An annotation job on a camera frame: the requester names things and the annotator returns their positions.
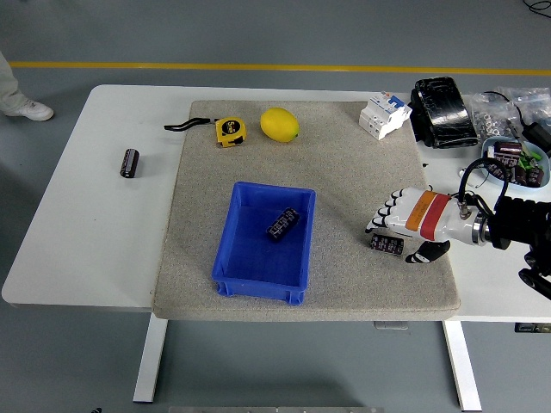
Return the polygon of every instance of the table leg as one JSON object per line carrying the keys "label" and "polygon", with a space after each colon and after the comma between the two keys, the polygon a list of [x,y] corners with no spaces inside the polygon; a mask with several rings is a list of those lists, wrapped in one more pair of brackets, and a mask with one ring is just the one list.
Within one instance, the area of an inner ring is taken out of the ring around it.
{"label": "table leg", "polygon": [[153,401],[167,324],[168,320],[156,318],[153,314],[149,318],[144,353],[141,356],[136,390],[134,391],[134,402],[151,403]]}
{"label": "table leg", "polygon": [[482,411],[461,321],[443,321],[443,328],[461,410]]}

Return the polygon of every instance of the lemon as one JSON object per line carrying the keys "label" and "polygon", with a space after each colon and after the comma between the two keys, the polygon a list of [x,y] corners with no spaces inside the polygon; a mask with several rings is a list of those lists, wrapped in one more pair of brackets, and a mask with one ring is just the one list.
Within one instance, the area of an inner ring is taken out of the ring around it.
{"label": "lemon", "polygon": [[299,135],[299,122],[284,108],[270,108],[260,116],[260,128],[268,138],[290,142]]}

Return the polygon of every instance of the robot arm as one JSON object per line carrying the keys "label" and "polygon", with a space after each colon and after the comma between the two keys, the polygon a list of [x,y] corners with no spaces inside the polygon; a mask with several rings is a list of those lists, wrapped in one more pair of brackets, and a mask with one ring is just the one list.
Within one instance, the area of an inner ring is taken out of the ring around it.
{"label": "robot arm", "polygon": [[551,203],[512,199],[505,196],[504,182],[493,212],[478,196],[465,193],[468,174],[480,165],[506,169],[493,159],[471,163],[461,179],[459,193],[452,195],[405,188],[392,193],[366,227],[389,228],[399,234],[424,240],[407,262],[432,262],[449,249],[449,240],[472,245],[491,242],[505,250],[511,241],[526,243],[530,252],[524,257],[529,265],[519,272],[521,279],[551,299],[551,282],[543,277],[551,274]]}

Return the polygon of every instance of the white pants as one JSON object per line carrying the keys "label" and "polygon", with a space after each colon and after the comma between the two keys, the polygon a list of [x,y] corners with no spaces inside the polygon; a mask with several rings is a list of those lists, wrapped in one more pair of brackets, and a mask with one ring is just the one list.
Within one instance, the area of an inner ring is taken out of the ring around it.
{"label": "white pants", "polygon": [[0,111],[9,112],[20,108],[27,97],[19,90],[11,67],[0,52]]}

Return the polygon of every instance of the white shoe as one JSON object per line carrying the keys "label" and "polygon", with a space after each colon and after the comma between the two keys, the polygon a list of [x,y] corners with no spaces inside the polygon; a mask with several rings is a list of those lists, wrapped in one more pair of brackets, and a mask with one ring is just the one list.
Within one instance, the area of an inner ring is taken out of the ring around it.
{"label": "white shoe", "polygon": [[30,120],[48,120],[53,116],[53,110],[42,103],[27,99],[23,106],[11,112],[4,112],[6,116],[25,116]]}

